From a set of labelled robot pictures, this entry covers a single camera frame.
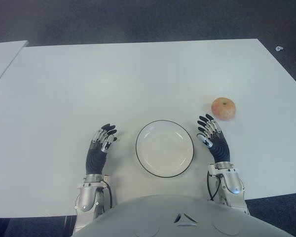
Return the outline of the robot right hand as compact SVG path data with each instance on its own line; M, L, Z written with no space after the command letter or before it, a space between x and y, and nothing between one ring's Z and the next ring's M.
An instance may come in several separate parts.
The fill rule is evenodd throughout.
M200 116L197 123L197 138L209 149L214 162L230 162L229 146L216 120L206 114L205 117Z

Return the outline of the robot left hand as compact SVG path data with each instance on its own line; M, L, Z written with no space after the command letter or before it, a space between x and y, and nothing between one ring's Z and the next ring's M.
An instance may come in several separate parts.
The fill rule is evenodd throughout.
M103 125L93 136L86 157L86 175L99 174L106 163L109 148L117 140L115 125Z

